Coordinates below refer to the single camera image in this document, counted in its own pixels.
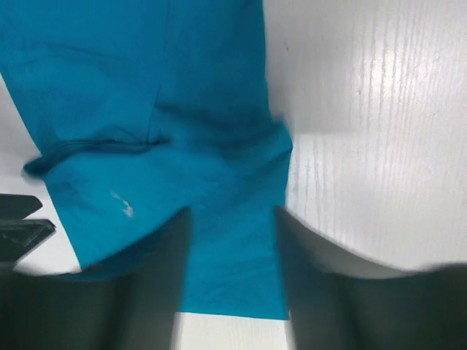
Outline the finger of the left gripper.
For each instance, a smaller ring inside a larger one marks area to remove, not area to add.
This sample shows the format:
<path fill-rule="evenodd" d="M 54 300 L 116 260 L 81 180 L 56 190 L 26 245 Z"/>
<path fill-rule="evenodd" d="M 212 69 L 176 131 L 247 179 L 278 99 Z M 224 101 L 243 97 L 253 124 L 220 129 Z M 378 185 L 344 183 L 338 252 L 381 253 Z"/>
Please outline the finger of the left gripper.
<path fill-rule="evenodd" d="M 48 219 L 27 219 L 42 208 L 33 195 L 1 194 L 1 266 L 14 266 L 55 233 Z"/>

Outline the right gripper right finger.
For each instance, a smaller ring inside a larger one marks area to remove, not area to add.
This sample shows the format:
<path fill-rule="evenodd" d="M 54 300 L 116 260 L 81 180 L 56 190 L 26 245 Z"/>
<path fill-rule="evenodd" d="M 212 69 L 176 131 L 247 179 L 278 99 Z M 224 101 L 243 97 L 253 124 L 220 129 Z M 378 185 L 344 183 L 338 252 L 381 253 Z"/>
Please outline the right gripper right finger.
<path fill-rule="evenodd" d="M 275 210 L 297 349 L 464 349 L 466 265 L 402 271 L 367 260 Z"/>

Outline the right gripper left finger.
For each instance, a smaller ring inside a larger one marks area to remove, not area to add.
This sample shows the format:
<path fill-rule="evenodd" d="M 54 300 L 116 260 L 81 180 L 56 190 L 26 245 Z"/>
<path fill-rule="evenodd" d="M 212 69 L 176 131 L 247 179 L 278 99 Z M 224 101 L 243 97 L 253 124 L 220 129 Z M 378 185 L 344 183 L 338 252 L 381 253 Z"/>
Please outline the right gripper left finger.
<path fill-rule="evenodd" d="M 1 265 L 3 349 L 170 349 L 182 302 L 190 210 L 81 273 Z"/>

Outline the teal t-shirt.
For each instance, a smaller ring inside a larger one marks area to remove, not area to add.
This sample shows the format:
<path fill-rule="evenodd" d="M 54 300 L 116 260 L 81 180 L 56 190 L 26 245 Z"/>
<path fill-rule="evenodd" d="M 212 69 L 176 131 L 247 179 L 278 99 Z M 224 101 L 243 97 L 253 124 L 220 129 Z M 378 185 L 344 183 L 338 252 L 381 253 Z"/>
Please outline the teal t-shirt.
<path fill-rule="evenodd" d="M 287 318 L 261 1 L 3 1 L 1 173 L 48 191 L 87 268 L 191 210 L 182 310 Z"/>

